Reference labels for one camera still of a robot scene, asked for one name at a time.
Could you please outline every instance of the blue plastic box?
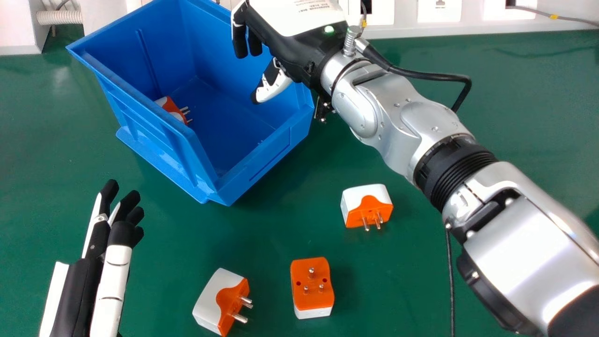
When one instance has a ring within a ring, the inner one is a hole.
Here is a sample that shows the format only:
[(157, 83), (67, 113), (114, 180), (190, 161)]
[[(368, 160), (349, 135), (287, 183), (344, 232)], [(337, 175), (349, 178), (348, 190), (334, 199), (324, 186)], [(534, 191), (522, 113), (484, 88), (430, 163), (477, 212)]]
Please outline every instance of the blue plastic box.
[[(67, 49), (96, 74), (117, 137), (200, 203), (230, 206), (308, 134), (303, 85), (252, 104), (270, 53), (237, 59), (230, 12), (209, 0), (154, 0)], [(167, 95), (188, 127), (154, 103)]]

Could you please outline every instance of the wall outlet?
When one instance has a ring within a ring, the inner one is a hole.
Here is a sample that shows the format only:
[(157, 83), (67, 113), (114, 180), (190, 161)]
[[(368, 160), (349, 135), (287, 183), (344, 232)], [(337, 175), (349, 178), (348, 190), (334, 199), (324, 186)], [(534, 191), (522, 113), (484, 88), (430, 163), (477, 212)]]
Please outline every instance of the wall outlet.
[[(518, 6), (537, 8), (537, 0), (518, 0)], [(529, 11), (506, 10), (505, 0), (485, 0), (483, 3), (484, 21), (532, 20), (536, 14)]]
[(418, 0), (418, 22), (460, 22), (462, 0)]
[[(395, 23), (395, 0), (363, 1), (367, 8), (366, 21), (369, 26), (388, 26)], [(339, 0), (339, 4), (346, 10), (347, 21), (352, 25), (359, 24), (362, 15), (360, 0)]]

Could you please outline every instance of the silver robotic arm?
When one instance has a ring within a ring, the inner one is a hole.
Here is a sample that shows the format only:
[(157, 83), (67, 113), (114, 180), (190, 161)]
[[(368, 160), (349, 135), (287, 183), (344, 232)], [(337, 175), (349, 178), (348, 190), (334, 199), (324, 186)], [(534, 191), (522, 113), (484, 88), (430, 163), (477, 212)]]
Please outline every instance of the silver robotic arm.
[[(530, 336), (596, 336), (599, 242), (589, 228), (479, 145), (454, 111), (390, 72), (340, 13), (330, 0), (242, 2), (232, 23), (247, 26), (279, 66), (267, 68), (259, 87), (277, 92), (268, 88), (275, 73), (304, 83), (319, 94), (318, 117), (334, 110), (421, 190), (463, 246), (460, 274), (501, 327)], [(240, 36), (234, 34), (234, 46), (244, 57)]]

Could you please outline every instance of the black ribbed joint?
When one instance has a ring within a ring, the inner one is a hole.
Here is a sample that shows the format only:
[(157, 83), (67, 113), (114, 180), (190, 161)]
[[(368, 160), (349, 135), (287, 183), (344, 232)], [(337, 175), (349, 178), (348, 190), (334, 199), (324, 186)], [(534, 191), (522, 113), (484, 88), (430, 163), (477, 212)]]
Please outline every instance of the black ribbed joint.
[(429, 151), (416, 166), (414, 179), (431, 204), (440, 212), (451, 194), (466, 179), (496, 157), (471, 137), (449, 139)]

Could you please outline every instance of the orange and white plug adapter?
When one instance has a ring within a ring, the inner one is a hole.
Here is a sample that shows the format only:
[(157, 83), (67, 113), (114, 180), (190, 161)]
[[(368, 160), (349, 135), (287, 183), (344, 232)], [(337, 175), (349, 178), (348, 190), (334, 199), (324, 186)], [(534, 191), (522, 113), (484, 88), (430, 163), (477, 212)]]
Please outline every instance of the orange and white plug adapter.
[(356, 186), (343, 191), (341, 212), (347, 228), (364, 226), (369, 231), (370, 225), (375, 225), (380, 230), (391, 217), (393, 203), (387, 187), (381, 183)]
[(189, 125), (189, 123), (193, 119), (188, 119), (187, 114), (189, 113), (189, 108), (184, 107), (179, 109), (173, 99), (170, 96), (164, 96), (154, 101), (154, 103), (161, 106), (164, 110), (166, 110), (171, 116), (175, 117), (179, 122), (184, 123), (185, 125)]
[(195, 302), (193, 317), (200, 326), (224, 337), (235, 320), (247, 323), (239, 310), (242, 306), (253, 307), (252, 300), (247, 298), (249, 293), (246, 278), (218, 268)]
[(291, 263), (291, 293), (295, 316), (300, 320), (330, 316), (335, 293), (328, 261), (324, 257), (294, 260)]

